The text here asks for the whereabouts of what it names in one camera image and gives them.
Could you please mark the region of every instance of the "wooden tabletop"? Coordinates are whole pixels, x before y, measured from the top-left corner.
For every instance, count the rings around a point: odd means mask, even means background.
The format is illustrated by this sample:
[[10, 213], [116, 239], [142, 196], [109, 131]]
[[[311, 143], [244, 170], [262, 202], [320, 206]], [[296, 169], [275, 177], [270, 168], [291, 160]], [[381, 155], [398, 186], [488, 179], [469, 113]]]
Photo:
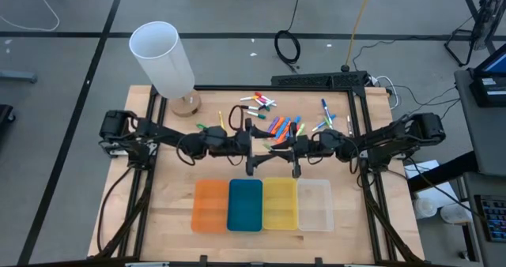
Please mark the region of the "wooden tabletop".
[[[149, 90], [149, 86], [131, 86], [125, 109], [144, 116]], [[388, 125], [392, 117], [384, 88], [366, 88], [366, 92], [372, 128], [375, 130]], [[164, 125], [186, 134], [196, 132], [198, 130], [196, 123], [207, 126], [219, 125], [218, 111], [223, 113], [227, 124], [228, 113], [232, 106], [239, 102], [239, 98], [251, 94], [252, 92], [201, 91], [202, 107], [196, 115], [180, 118], [167, 109]], [[267, 96], [275, 99], [278, 106], [273, 107], [267, 114], [267, 120], [253, 117], [254, 124], [261, 130], [266, 130], [276, 116], [294, 118], [300, 115], [301, 122], [306, 124], [306, 131], [311, 133], [311, 128], [323, 120], [321, 99], [325, 98], [331, 113], [337, 115], [334, 128], [347, 135], [346, 116], [350, 113], [347, 95], [344, 92], [268, 92]], [[360, 101], [359, 99], [356, 101], [363, 133]], [[233, 131], [228, 125], [226, 127], [228, 135], [232, 135]], [[267, 152], [260, 140], [254, 141], [253, 149], [257, 154]], [[126, 170], [126, 165], [126, 157], [111, 161], [104, 193]], [[361, 188], [356, 184], [357, 176], [349, 173], [349, 164], [343, 164], [331, 157], [313, 166], [301, 160], [300, 165], [301, 178], [330, 181], [334, 206], [332, 232], [264, 230], [258, 233], [198, 234], [191, 230], [195, 182], [199, 179], [246, 179], [248, 177], [244, 163], [233, 167], [226, 158], [208, 156], [198, 161], [194, 167], [190, 167], [177, 158], [174, 148], [162, 145], [157, 157], [141, 260], [198, 261], [200, 255], [208, 255], [209, 261], [312, 263], [315, 257], [321, 257], [324, 263], [373, 263], [364, 197]], [[392, 161], [390, 169], [403, 173], [402, 163], [399, 161]], [[291, 164], [281, 159], [273, 159], [260, 165], [255, 170], [253, 178], [291, 177], [291, 170]], [[114, 189], [108, 200], [102, 230], [103, 245], [116, 233], [124, 220], [132, 175], [133, 173], [130, 173]], [[382, 177], [393, 227], [410, 249], [418, 257], [423, 258], [406, 180], [390, 173], [384, 173]], [[382, 255], [383, 258], [387, 258], [383, 229], [379, 223], [377, 226]], [[131, 228], [128, 254], [132, 253], [136, 231], [137, 224], [134, 224]], [[95, 229], [89, 254], [96, 253]]]

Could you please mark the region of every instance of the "black aluminum frame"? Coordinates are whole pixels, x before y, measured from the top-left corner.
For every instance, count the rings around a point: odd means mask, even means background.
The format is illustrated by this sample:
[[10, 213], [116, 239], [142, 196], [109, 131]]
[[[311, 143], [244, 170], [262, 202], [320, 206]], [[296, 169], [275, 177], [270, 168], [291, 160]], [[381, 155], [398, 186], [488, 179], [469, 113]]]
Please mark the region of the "black aluminum frame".
[[[357, 105], [355, 103], [354, 96], [358, 96], [360, 99], [361, 110], [362, 110], [362, 115], [364, 118], [366, 132], [370, 132], [372, 130], [372, 125], [371, 125], [371, 120], [369, 117], [368, 105], [367, 105], [367, 101], [366, 101], [366, 97], [365, 97], [365, 93], [364, 93], [364, 88], [346, 88], [346, 87], [344, 87], [344, 88], [310, 88], [310, 89], [307, 89], [307, 88], [301, 88], [301, 87], [295, 87], [295, 86], [289, 87], [289, 86], [273, 86], [273, 85], [196, 85], [194, 88], [198, 91], [211, 91], [212, 90], [212, 91], [264, 91], [264, 92], [269, 92], [269, 91], [346, 92], [348, 95], [348, 101], [349, 101], [349, 111], [350, 111], [350, 114], [352, 117], [351, 123], [352, 123], [352, 127], [353, 127], [353, 133], [356, 136], [361, 134], [359, 123], [358, 123]], [[156, 97], [157, 97], [156, 91], [154, 91], [153, 89], [154, 88], [152, 87], [152, 90], [151, 90], [151, 93], [149, 96], [148, 111], [146, 114], [147, 118], [153, 117], [154, 104], [156, 102]], [[163, 124], [164, 112], [165, 112], [165, 106], [166, 106], [165, 104], [166, 103], [162, 101], [162, 103], [160, 105], [160, 111], [159, 111], [159, 116], [158, 116], [158, 120], [157, 120], [157, 123], [159, 123], [159, 124]], [[153, 156], [153, 158], [155, 159], [154, 160], [155, 162], [156, 162], [156, 157], [157, 157], [157, 155], [155, 154]], [[366, 175], [366, 171], [367, 171], [366, 166], [364, 166], [364, 164], [361, 163], [361, 165], [359, 167], [361, 169], [361, 172], [364, 172], [364, 173], [362, 173], [362, 175], [363, 175], [362, 181], [367, 182], [368, 176]], [[130, 215], [130, 213], [132, 212], [133, 207], [135, 205], [135, 201], [136, 201], [137, 195], [138, 195], [139, 185], [141, 182], [141, 173], [142, 173], [141, 171], [136, 171], [134, 174], [132, 186], [130, 189], [130, 198], [128, 201], [126, 216]], [[151, 183], [151, 184], [153, 183], [154, 173], [155, 173], [155, 167], [152, 166], [152, 168], [147, 171], [146, 183]], [[374, 174], [374, 178], [375, 178], [375, 184], [376, 184], [376, 196], [378, 198], [379, 206], [380, 206], [383, 214], [385, 215], [385, 217], [388, 219], [387, 201], [386, 201], [386, 198], [384, 195], [383, 182], [381, 180], [381, 175]], [[370, 188], [367, 185], [363, 186], [364, 196], [365, 196], [366, 192], [368, 191], [368, 189], [370, 189]], [[148, 204], [142, 210], [142, 213], [141, 213], [139, 221], [138, 221], [138, 232], [136, 234], [136, 238], [135, 238], [135, 242], [134, 242], [133, 258], [140, 258], [140, 256], [141, 256], [142, 242], [144, 240], [144, 231], [145, 231], [148, 209], [149, 209], [149, 199], [148, 199]], [[371, 238], [372, 253], [373, 253], [375, 263], [379, 264], [382, 261], [382, 258], [381, 258], [380, 242], [379, 242], [379, 238], [378, 238], [378, 234], [377, 234], [377, 226], [376, 226], [375, 216], [372, 213], [372, 211], [370, 211], [369, 208], [367, 208], [367, 206], [366, 206], [366, 211], [367, 211], [367, 218], [368, 218], [369, 233], [370, 233], [370, 238]], [[129, 234], [130, 234], [129, 232], [126, 233], [126, 235], [123, 238], [123, 241], [119, 245], [119, 257], [126, 256]], [[385, 232], [385, 239], [387, 242], [387, 252], [389, 255], [388, 260], [389, 261], [397, 261], [394, 244], [386, 232]], [[197, 262], [197, 261], [196, 262], [174, 262], [174, 261], [171, 261], [171, 265], [174, 265], [174, 264], [176, 264], [176, 265], [201, 265], [203, 260], [205, 261], [205, 264], [207, 264], [206, 259], [207, 259], [207, 256], [202, 255], [200, 262]], [[249, 265], [249, 263], [247, 263], [247, 264], [245, 264], [245, 263], [229, 263], [229, 264]], [[312, 264], [297, 264], [297, 265], [309, 266]]]

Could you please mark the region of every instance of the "coiled black cable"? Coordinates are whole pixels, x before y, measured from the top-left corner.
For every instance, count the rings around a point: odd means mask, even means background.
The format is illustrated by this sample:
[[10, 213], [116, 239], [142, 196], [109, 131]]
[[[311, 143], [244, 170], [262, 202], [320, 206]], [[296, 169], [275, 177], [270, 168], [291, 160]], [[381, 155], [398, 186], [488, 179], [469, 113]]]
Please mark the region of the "coiled black cable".
[[[293, 20], [295, 19], [295, 13], [297, 12], [297, 6], [299, 5], [299, 0], [295, 1], [295, 8], [293, 9], [293, 15], [292, 15], [292, 22], [290, 22], [290, 27], [286, 30], [281, 30], [278, 33], [276, 33], [276, 36], [274, 37], [274, 48], [276, 49], [276, 53], [278, 54], [278, 57], [294, 72], [296, 73], [295, 69], [293, 68], [293, 64], [295, 64], [299, 58], [300, 58], [300, 43], [299, 40], [290, 33], [290, 29], [293, 26]], [[279, 49], [279, 38], [281, 36], [288, 36], [295, 46], [296, 54], [295, 58], [286, 58]]]

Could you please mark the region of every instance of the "white paper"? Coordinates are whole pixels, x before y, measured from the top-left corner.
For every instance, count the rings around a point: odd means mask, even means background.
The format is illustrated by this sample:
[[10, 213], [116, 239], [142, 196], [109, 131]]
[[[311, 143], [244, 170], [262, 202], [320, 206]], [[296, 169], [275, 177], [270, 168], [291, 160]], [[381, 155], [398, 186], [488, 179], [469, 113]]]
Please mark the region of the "white paper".
[[[425, 161], [423, 163], [419, 163], [419, 164], [417, 164], [417, 166], [418, 166], [418, 170], [420, 170], [420, 172], [423, 173], [424, 171], [433, 169], [433, 168], [438, 167], [440, 165], [437, 163], [436, 160], [430, 160], [430, 161]], [[414, 165], [412, 165], [412, 164], [406, 165], [404, 167], [404, 171], [406, 172], [406, 177], [408, 179], [413, 178], [414, 176], [418, 175], [417, 170], [415, 169]], [[449, 182], [441, 183], [440, 185], [436, 185], [436, 187], [440, 188], [442, 191], [450, 194], [450, 196], [457, 199], [457, 195], [455, 195], [455, 192], [451, 188], [451, 185]], [[438, 191], [436, 188], [428, 188], [426, 190], [416, 193], [416, 195], [419, 198], [425, 197], [425, 198], [432, 199], [437, 208], [454, 203], [453, 200], [451, 200], [448, 196], [446, 196], [445, 194]]]

